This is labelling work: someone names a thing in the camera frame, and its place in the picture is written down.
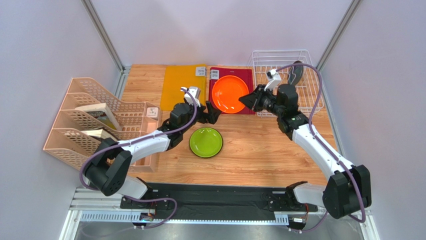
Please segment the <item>orange plate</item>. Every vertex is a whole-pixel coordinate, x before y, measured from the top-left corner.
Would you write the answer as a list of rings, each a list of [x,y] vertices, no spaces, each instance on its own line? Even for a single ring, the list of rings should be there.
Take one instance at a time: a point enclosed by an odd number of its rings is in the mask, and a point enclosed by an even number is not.
[[[225,114],[237,114],[245,108],[240,97],[249,94],[247,84],[239,77],[226,75],[218,79],[212,87],[212,102]]]

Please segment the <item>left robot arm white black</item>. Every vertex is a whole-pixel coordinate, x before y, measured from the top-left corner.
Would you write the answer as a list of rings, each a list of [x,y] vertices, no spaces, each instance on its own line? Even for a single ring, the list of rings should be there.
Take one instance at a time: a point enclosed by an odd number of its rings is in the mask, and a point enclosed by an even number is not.
[[[131,165],[150,155],[175,148],[193,125],[214,125],[221,113],[209,101],[205,105],[178,103],[169,118],[149,134],[120,141],[106,138],[80,168],[80,182],[85,188],[100,191],[106,197],[120,194],[140,200],[149,187],[143,180],[128,175]]]

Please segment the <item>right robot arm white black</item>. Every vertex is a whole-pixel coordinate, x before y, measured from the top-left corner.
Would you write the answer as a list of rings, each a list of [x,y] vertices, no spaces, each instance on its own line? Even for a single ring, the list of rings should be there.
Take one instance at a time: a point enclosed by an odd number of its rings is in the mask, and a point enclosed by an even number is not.
[[[267,111],[277,117],[278,128],[299,145],[319,166],[326,185],[300,181],[286,187],[289,207],[311,204],[323,207],[335,219],[349,216],[363,223],[372,204],[371,175],[364,165],[354,165],[341,156],[320,135],[312,119],[299,111],[299,95],[290,84],[282,84],[277,94],[258,85],[239,101],[254,112]]]

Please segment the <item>upper book in rack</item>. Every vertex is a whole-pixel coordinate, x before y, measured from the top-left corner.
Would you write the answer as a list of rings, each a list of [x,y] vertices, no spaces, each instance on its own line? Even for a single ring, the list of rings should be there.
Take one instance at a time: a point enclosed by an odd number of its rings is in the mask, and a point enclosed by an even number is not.
[[[121,125],[106,103],[79,106],[76,107],[75,110],[86,112],[113,130],[121,129]]]

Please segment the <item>book in rack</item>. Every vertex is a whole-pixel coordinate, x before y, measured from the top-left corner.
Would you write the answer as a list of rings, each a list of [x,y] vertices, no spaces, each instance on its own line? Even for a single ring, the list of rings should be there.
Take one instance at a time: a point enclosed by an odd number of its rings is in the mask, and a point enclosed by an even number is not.
[[[113,130],[121,129],[121,125],[106,103],[79,106],[76,107],[75,110],[86,112]]]
[[[102,141],[108,138],[111,138],[113,141],[117,142],[118,139],[109,131],[107,131],[105,128],[97,128],[97,129],[91,129],[91,130],[82,130],[83,134],[92,137],[96,140]]]

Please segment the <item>lower book in rack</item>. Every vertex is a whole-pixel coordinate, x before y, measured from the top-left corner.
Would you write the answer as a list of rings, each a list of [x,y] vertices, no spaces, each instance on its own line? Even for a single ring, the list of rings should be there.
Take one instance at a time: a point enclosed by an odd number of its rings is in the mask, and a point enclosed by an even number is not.
[[[97,128],[97,129],[91,129],[91,130],[82,130],[83,134],[92,137],[96,140],[102,141],[108,138],[111,138],[113,141],[117,142],[118,139],[109,131],[107,131],[105,128]]]

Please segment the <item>pink magazine file rack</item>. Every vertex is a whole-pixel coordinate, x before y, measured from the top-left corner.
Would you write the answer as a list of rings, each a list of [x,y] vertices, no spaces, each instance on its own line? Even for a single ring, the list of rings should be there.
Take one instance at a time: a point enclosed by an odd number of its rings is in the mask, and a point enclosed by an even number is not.
[[[121,126],[114,130],[77,107],[106,103]],[[145,102],[125,102],[115,97],[96,80],[73,78],[67,89],[43,150],[79,170],[99,146],[99,140],[82,131],[105,128],[118,141],[141,137]]]

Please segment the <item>red file folder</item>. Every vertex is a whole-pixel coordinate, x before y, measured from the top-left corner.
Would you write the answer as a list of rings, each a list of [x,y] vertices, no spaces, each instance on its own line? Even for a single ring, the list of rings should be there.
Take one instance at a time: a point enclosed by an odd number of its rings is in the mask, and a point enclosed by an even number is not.
[[[209,91],[208,91],[208,100],[211,102],[212,106],[217,109],[215,104],[212,101],[212,88],[217,80],[221,77],[232,75],[241,78],[248,86],[249,93],[254,90],[253,84],[253,70],[252,69],[238,69],[238,68],[221,68],[221,67],[212,67],[210,69],[210,80],[209,80]],[[254,115],[255,112],[251,109],[245,107],[242,111],[236,113],[235,115]]]

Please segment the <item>dark grey plate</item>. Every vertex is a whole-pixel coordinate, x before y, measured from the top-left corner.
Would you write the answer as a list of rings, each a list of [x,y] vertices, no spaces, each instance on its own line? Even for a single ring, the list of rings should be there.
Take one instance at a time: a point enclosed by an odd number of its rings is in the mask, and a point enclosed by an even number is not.
[[[304,74],[303,65],[292,66],[288,71],[287,83],[292,86],[296,86],[302,79],[303,74]]]

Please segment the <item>orange file folder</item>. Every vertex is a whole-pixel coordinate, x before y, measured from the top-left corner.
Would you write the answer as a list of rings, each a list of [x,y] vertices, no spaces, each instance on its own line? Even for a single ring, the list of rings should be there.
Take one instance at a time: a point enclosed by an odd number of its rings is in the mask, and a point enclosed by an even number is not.
[[[181,87],[197,87],[200,89],[198,99],[202,104],[206,101],[205,64],[196,65],[170,65],[165,69],[163,88],[160,100],[162,111],[171,111],[174,106],[184,101],[184,92]]]

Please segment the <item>small white box in organizer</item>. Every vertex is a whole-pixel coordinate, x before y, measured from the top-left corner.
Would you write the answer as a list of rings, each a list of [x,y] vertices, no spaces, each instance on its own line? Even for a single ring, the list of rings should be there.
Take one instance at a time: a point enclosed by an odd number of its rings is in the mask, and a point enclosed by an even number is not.
[[[157,120],[160,115],[160,109],[158,107],[147,107],[146,116],[152,119]]]

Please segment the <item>black base mat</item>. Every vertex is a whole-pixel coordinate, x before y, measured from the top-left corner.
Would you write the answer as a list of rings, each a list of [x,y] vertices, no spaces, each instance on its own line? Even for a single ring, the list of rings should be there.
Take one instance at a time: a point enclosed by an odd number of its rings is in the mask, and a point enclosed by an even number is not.
[[[148,183],[151,191],[144,200],[168,198],[167,201],[141,203],[121,197],[119,209],[154,210],[155,217],[168,217],[177,201],[174,220],[269,221],[275,212],[316,213],[316,205],[288,207],[285,189],[279,187],[221,186],[200,184]]]

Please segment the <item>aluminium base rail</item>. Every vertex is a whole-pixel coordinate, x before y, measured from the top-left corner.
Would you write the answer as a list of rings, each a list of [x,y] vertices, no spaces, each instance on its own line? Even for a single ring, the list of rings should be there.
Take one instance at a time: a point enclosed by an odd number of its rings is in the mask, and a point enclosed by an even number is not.
[[[288,207],[286,196],[279,187],[152,183],[138,202],[79,188],[60,239],[379,239],[370,211],[363,223],[335,219],[318,203]]]

